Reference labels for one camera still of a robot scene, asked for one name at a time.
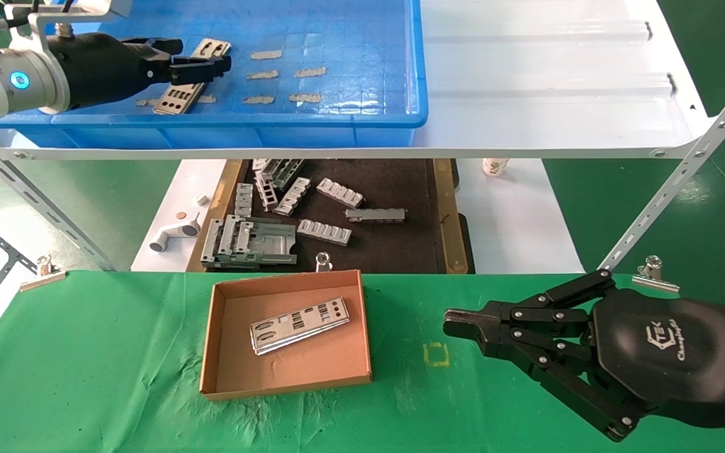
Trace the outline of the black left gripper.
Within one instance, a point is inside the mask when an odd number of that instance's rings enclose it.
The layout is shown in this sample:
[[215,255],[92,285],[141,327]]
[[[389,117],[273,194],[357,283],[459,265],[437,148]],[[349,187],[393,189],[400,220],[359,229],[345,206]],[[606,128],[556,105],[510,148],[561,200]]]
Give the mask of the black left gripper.
[[83,33],[73,38],[51,36],[48,48],[68,83],[68,110],[122,101],[151,85],[210,83],[230,71],[232,58],[173,57],[183,52],[179,38],[127,38]]

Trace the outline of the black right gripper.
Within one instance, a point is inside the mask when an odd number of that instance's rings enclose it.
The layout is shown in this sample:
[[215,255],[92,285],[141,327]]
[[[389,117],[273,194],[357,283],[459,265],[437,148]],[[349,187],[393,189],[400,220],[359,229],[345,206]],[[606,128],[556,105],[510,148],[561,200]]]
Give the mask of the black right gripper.
[[599,270],[520,302],[487,301],[480,310],[448,309],[443,332],[472,340],[482,355],[509,361],[612,441],[644,418],[627,395],[582,379],[596,371],[586,348],[554,338],[580,338],[593,305],[593,339],[602,369],[648,413],[687,425],[725,429],[725,306],[616,291]]

